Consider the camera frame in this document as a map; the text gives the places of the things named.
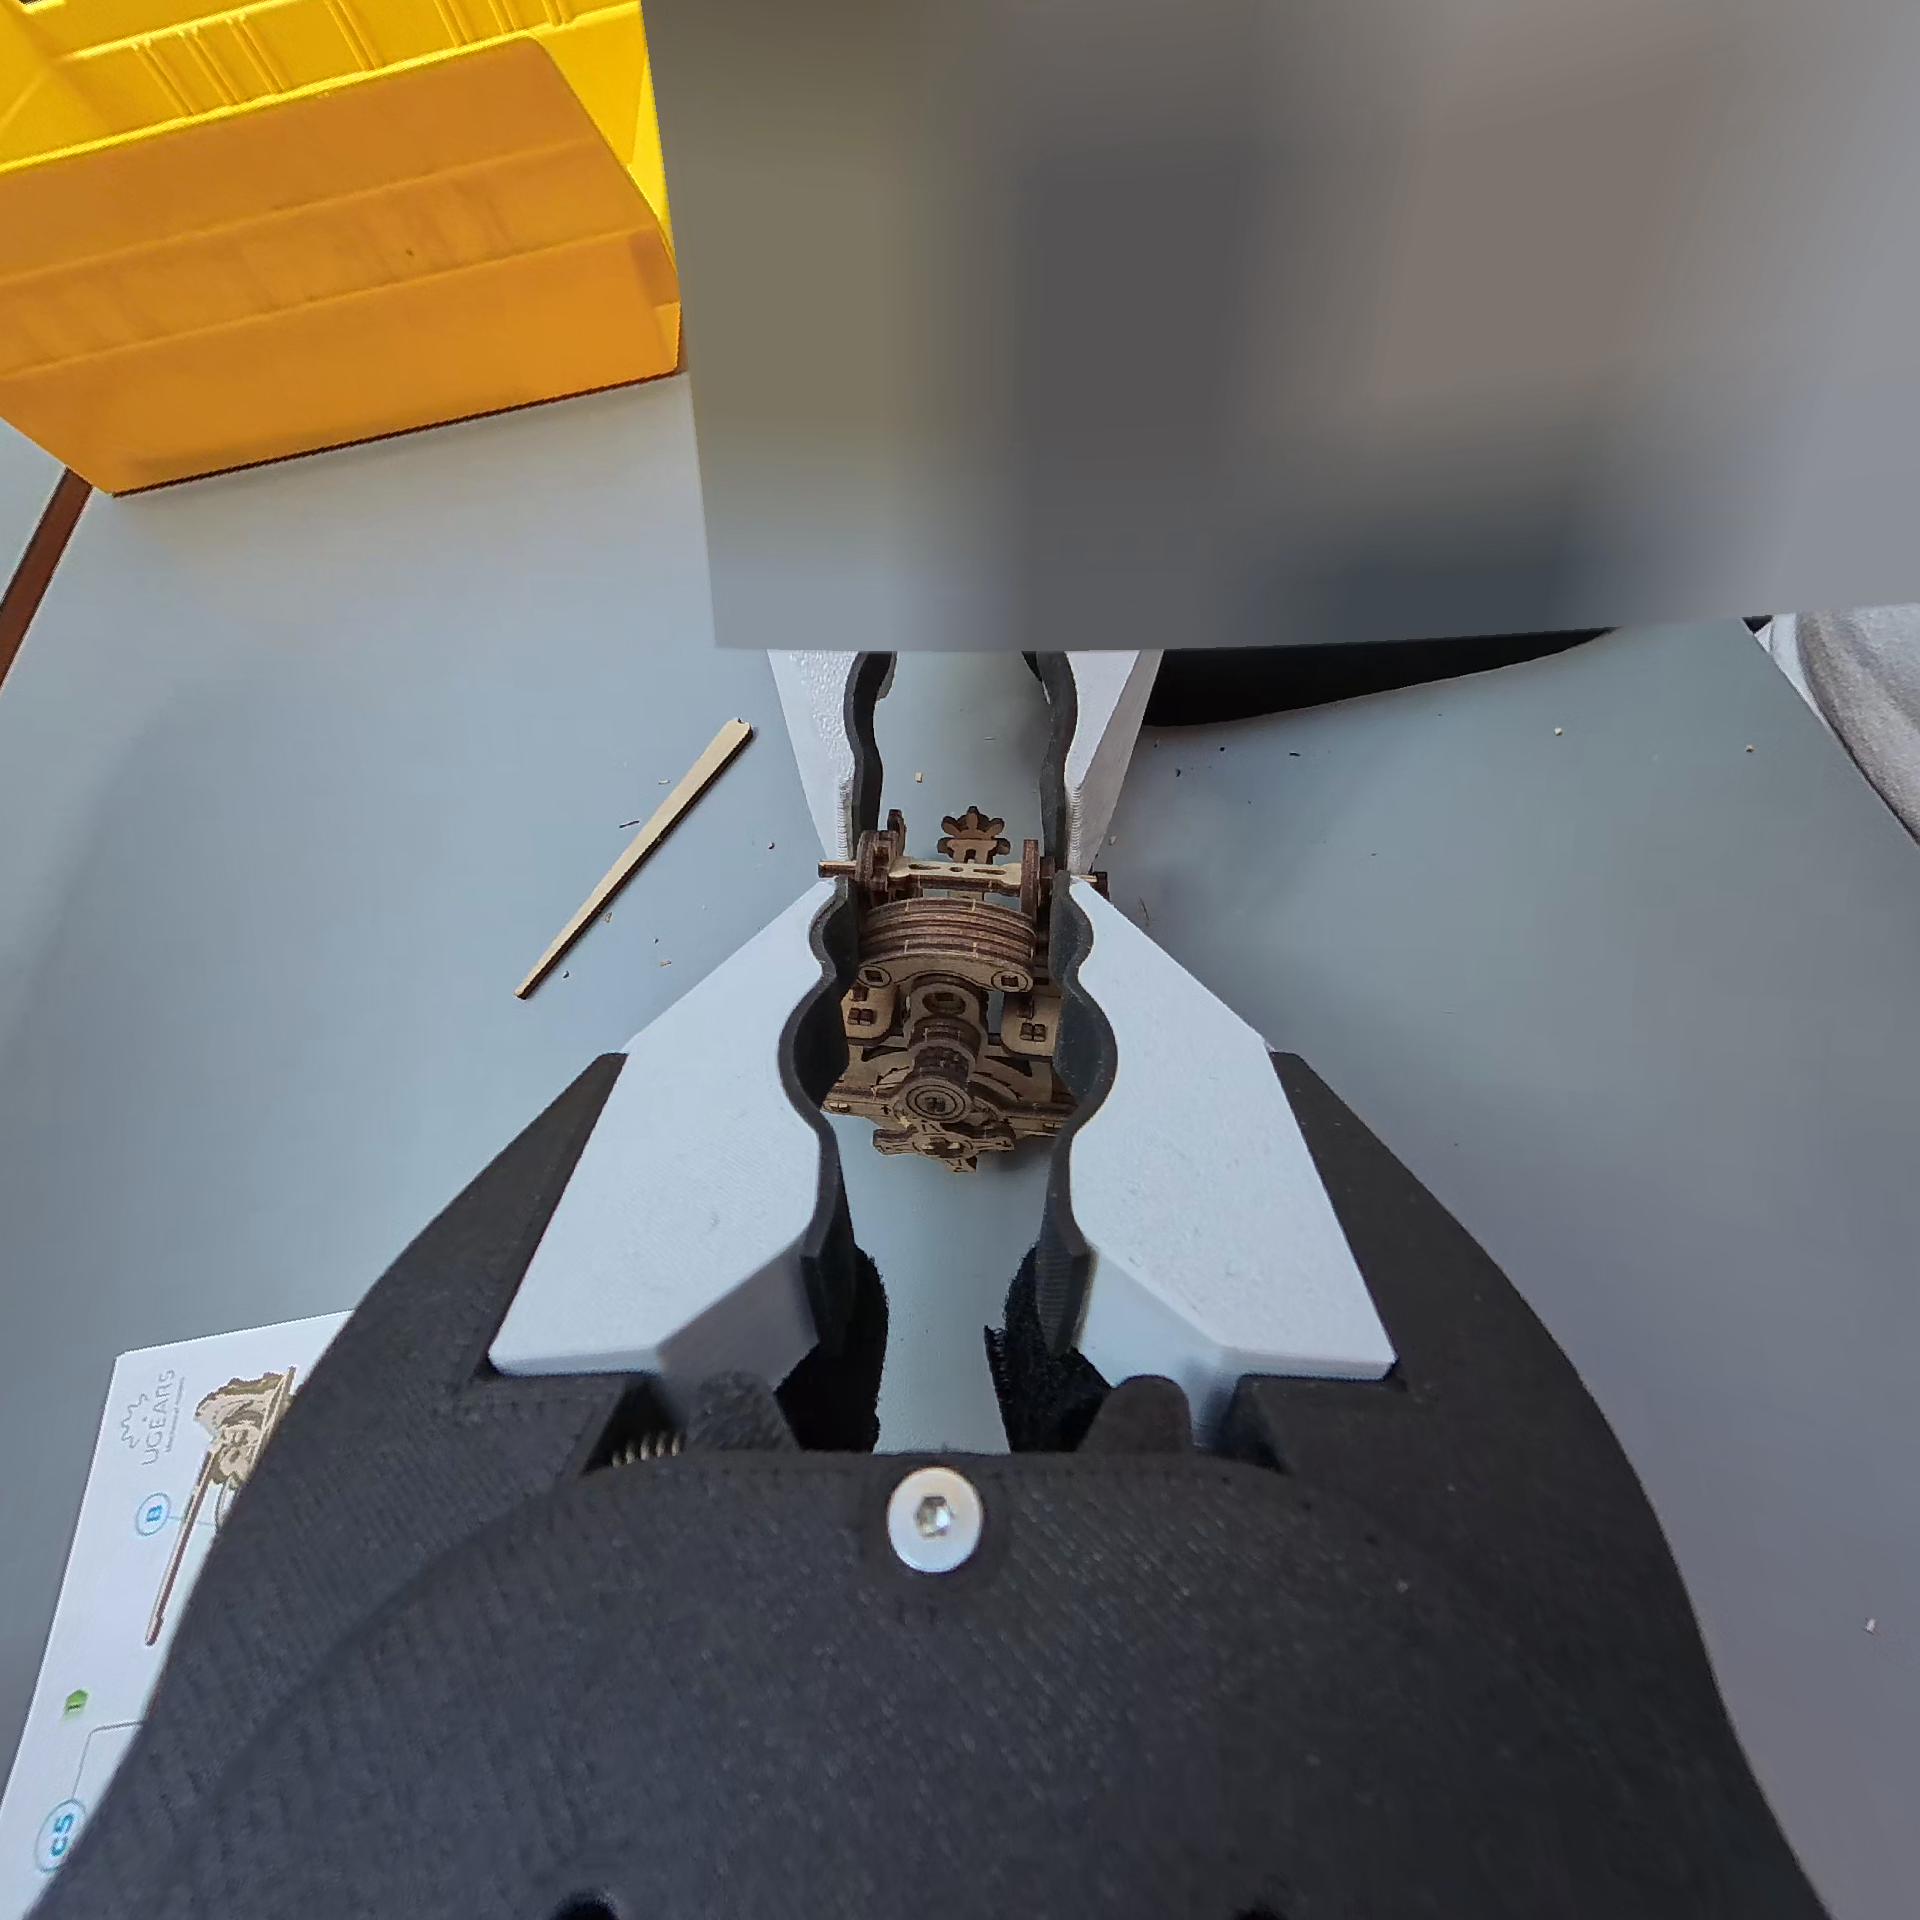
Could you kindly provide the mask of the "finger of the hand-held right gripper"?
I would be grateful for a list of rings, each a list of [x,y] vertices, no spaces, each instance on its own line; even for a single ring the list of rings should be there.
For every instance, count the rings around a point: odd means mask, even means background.
[[[1090,874],[1133,765],[1161,650],[1039,654],[1047,693],[1040,764],[1045,853],[1059,874]]]
[[[874,713],[897,657],[773,651],[770,666],[829,870],[851,876],[861,837],[881,820]]]

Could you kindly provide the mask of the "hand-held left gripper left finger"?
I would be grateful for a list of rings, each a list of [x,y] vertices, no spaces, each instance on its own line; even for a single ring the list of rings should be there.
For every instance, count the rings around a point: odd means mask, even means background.
[[[858,1248],[824,1102],[851,953],[849,889],[814,885],[627,1045],[498,1372],[784,1380],[847,1345]]]

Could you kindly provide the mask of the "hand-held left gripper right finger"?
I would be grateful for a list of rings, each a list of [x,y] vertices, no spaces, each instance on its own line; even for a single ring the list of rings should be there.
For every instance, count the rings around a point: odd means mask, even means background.
[[[1265,1038],[1090,881],[1073,901],[1118,1043],[1066,1157],[1094,1251],[1078,1350],[1110,1380],[1378,1380],[1394,1348]]]

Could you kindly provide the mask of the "wooden mechanical model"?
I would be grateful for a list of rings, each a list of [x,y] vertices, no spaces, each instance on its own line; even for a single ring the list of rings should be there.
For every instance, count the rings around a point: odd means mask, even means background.
[[[865,832],[851,860],[855,973],[842,998],[849,1067],[831,1114],[874,1123],[883,1154],[974,1171],[985,1154],[1057,1137],[1073,1115],[1054,1057],[1064,993],[1050,970],[1054,865],[1001,819],[945,819],[938,857],[912,857],[905,819]]]

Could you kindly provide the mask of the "grey desk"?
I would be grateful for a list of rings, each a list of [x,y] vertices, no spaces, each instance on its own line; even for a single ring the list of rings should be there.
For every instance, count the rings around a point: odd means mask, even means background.
[[[1832,1912],[1917,1915],[1913,842],[1738,620],[1158,731],[1114,827],[1584,1373]],[[87,504],[6,685],[6,1761],[118,1353],[351,1310],[817,856],[681,379]]]

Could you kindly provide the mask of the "black honeycomb cushion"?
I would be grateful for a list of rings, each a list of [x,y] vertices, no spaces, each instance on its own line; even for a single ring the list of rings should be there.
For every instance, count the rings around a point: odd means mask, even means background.
[[[1558,657],[1603,633],[1584,629],[1167,650],[1144,723],[1186,730],[1337,705]]]

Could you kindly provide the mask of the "thin wooden stick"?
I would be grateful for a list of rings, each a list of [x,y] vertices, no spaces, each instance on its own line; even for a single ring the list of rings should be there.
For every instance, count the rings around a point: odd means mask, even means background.
[[[651,817],[641,824],[635,837],[616,857],[613,866],[592,886],[584,906],[575,909],[561,932],[547,944],[536,964],[527,972],[514,989],[519,1001],[527,1001],[553,973],[563,957],[582,942],[589,928],[611,908],[613,898],[629,885],[635,870],[651,857],[681,819],[695,806],[704,792],[733,765],[733,762],[749,748],[754,726],[743,718],[727,720],[703,755],[690,764],[687,774],[671,786]]]

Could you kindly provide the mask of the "yellow plastic bin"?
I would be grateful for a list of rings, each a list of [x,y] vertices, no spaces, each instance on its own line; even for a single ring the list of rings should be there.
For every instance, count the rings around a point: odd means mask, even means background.
[[[3,34],[3,412],[99,489],[680,369],[635,3],[6,3]]]

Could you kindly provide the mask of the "illustrated instruction booklet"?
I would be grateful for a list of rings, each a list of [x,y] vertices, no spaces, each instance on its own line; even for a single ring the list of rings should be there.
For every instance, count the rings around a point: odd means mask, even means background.
[[[3,1915],[81,1840],[147,1713],[239,1493],[343,1313],[134,1350],[112,1366],[40,1682],[3,1805]]]

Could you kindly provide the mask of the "person's white shirt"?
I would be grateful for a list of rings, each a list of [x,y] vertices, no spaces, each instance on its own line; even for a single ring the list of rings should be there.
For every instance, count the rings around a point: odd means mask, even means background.
[[[1919,837],[1919,605],[1754,616],[1747,627]]]

